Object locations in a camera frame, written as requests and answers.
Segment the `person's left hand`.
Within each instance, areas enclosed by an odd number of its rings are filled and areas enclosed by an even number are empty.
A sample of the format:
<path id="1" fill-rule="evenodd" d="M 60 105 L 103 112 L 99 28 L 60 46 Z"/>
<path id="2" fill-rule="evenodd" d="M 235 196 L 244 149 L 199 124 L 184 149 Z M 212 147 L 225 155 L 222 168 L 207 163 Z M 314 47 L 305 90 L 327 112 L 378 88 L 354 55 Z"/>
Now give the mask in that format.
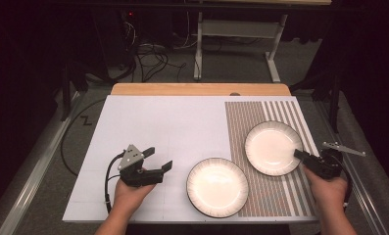
<path id="1" fill-rule="evenodd" d="M 112 212 L 133 214 L 142 205 L 143 200 L 154 188 L 155 185 L 131 187 L 119 180 L 115 189 Z"/>

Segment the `black equipment with red light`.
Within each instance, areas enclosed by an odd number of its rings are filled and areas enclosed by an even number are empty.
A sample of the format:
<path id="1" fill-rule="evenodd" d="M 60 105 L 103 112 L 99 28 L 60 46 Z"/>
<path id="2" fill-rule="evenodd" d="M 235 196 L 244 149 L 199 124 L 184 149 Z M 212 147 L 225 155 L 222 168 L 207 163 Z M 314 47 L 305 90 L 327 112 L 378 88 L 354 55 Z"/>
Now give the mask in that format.
<path id="1" fill-rule="evenodd" d="M 123 71 L 132 64 L 132 55 L 124 39 L 121 13 L 117 9 L 92 11 L 106 66 Z"/>

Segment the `white board with striped print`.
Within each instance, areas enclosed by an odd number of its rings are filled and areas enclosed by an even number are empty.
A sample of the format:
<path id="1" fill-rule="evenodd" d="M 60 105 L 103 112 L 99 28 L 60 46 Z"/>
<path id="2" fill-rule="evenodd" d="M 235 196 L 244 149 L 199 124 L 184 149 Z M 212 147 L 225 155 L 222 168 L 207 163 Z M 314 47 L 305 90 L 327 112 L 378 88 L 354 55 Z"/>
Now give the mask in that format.
<path id="1" fill-rule="evenodd" d="M 245 207 L 230 223 L 292 223 L 316 220 L 308 181 L 301 168 L 282 176 L 255 170 L 245 156 L 245 138 L 257 124 L 277 120 L 290 125 L 310 153 L 316 145 L 298 101 L 292 96 L 118 96 L 107 98 L 66 207 L 65 222 L 100 222 L 107 216 L 106 181 L 116 174 L 113 157 L 130 144 L 154 147 L 147 169 L 172 161 L 172 168 L 134 214 L 134 223 L 211 224 L 186 193 L 191 168 L 207 158 L 236 163 L 248 178 Z"/>

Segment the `person's right hand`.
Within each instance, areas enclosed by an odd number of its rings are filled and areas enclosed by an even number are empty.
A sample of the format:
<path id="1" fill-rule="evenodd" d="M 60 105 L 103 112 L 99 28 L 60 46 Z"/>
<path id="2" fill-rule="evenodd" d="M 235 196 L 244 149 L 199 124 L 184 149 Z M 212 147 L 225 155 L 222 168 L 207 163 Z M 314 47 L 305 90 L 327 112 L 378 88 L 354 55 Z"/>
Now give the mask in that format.
<path id="1" fill-rule="evenodd" d="M 330 180 L 325 180 L 306 166 L 304 167 L 304 172 L 310 180 L 316 205 L 321 212 L 344 210 L 347 182 L 343 178 L 335 177 Z"/>

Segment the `white plate with dark rim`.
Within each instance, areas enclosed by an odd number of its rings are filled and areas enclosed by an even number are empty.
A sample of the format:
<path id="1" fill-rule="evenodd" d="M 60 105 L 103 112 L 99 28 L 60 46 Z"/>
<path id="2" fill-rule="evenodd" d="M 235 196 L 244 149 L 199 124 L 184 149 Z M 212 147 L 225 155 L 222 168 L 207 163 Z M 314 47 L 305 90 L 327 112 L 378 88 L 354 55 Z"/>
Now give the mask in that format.
<path id="1" fill-rule="evenodd" d="M 292 172 L 300 163 L 294 156 L 303 150 L 299 134 L 279 121 L 265 121 L 254 126 L 245 140 L 245 153 L 249 163 L 259 172 L 281 176 Z"/>
<path id="2" fill-rule="evenodd" d="M 240 212 L 249 196 L 243 170 L 232 161 L 209 158 L 195 164 L 186 180 L 186 192 L 193 207 L 213 218 Z"/>

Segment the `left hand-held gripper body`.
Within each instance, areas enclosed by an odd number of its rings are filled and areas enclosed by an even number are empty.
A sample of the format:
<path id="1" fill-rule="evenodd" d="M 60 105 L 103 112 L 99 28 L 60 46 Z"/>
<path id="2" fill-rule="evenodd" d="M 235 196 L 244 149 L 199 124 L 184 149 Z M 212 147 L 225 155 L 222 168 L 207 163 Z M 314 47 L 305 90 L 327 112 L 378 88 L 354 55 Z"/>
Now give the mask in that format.
<path id="1" fill-rule="evenodd" d="M 142 152 L 130 144 L 123 153 L 118 170 L 121 181 L 127 186 L 141 187 L 163 182 L 165 173 L 162 169 L 147 170 L 143 168 L 146 158 L 143 157 Z"/>

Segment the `white metal desk frame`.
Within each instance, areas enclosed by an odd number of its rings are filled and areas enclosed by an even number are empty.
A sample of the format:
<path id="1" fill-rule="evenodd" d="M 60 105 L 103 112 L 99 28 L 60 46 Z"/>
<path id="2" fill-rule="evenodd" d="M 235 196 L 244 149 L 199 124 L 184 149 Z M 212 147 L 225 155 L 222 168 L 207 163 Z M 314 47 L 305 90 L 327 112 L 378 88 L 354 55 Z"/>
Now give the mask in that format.
<path id="1" fill-rule="evenodd" d="M 272 82 L 280 82 L 278 70 L 274 57 L 283 34 L 288 16 L 282 15 L 277 23 L 241 22 L 225 20 L 208 20 L 203 18 L 203 14 L 198 14 L 197 21 L 197 45 L 194 58 L 193 77 L 199 81 L 202 78 L 203 69 L 203 37 L 241 37 L 271 39 L 272 47 L 265 52 L 267 68 Z"/>

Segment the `black metal stand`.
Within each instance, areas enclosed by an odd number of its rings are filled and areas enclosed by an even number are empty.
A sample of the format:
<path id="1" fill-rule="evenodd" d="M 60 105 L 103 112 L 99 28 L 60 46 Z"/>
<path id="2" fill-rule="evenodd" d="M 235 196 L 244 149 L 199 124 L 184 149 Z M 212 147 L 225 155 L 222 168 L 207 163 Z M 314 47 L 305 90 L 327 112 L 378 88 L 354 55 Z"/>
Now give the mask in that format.
<path id="1" fill-rule="evenodd" d="M 65 121 L 71 112 L 71 86 L 78 92 L 86 92 L 88 90 L 84 68 L 75 61 L 66 62 L 62 70 L 63 113 L 61 121 Z"/>
<path id="2" fill-rule="evenodd" d="M 312 89 L 311 97 L 314 101 L 327 101 L 329 103 L 328 122 L 332 129 L 338 132 L 340 77 L 331 72 L 322 72 L 289 86 L 291 93 L 301 89 Z"/>

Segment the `wooden table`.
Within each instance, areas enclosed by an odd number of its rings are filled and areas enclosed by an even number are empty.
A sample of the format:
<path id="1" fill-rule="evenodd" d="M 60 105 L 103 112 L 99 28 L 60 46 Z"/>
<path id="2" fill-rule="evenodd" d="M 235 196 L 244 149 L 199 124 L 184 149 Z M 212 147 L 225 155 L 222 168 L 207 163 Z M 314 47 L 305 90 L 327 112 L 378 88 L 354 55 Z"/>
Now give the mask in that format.
<path id="1" fill-rule="evenodd" d="M 118 83 L 112 95 L 130 96 L 290 96 L 281 83 Z"/>

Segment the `aluminium floor rail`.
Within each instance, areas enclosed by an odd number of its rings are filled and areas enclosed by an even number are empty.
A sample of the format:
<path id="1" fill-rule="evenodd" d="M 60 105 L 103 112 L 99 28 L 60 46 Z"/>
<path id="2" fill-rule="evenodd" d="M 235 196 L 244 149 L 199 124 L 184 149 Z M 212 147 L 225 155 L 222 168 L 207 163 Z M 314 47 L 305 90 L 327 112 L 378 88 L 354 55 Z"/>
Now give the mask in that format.
<path id="1" fill-rule="evenodd" d="M 327 129 L 328 140 L 317 141 L 316 144 L 324 144 L 325 148 L 334 147 L 340 151 L 343 156 L 343 166 L 345 171 L 350 175 L 352 181 L 352 190 L 350 194 L 350 203 L 347 212 L 358 209 L 362 229 L 367 229 L 370 235 L 389 235 L 382 217 L 379 215 L 375 201 L 370 192 L 367 190 L 361 166 L 363 163 L 372 165 L 373 157 L 366 152 L 354 152 L 353 149 L 344 145 L 340 132 L 336 132 L 329 121 L 328 108 L 323 102 L 314 102 L 316 110 L 319 113 L 323 126 Z"/>
<path id="2" fill-rule="evenodd" d="M 50 119 L 17 171 L 0 200 L 0 212 L 3 213 L 0 220 L 0 235 L 16 233 L 84 95 L 84 92 L 73 93 L 70 98 L 71 110 L 66 119 L 62 119 L 63 108 L 57 109 L 56 117 Z"/>

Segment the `dark curtain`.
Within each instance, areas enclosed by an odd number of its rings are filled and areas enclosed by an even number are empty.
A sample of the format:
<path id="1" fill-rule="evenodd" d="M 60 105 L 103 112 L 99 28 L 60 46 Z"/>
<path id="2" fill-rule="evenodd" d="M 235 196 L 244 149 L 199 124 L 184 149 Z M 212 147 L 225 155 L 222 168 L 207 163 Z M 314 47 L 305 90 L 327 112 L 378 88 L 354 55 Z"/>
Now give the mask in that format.
<path id="1" fill-rule="evenodd" d="M 0 199 L 57 109 L 43 0 L 0 0 Z"/>
<path id="2" fill-rule="evenodd" d="M 389 177 L 389 0 L 332 0 L 331 37 L 350 46 L 342 89 Z"/>

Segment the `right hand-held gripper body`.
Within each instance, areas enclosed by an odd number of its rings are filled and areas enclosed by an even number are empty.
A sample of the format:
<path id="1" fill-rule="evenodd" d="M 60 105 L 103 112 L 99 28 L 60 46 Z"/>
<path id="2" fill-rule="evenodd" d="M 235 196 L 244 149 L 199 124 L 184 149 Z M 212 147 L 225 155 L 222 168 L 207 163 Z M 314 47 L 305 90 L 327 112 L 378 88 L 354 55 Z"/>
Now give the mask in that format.
<path id="1" fill-rule="evenodd" d="M 334 143 L 322 143 L 323 149 L 319 156 L 304 153 L 304 165 L 323 179 L 332 179 L 341 175 L 343 166 L 343 153 L 365 157 L 366 153 L 351 149 L 344 145 Z"/>

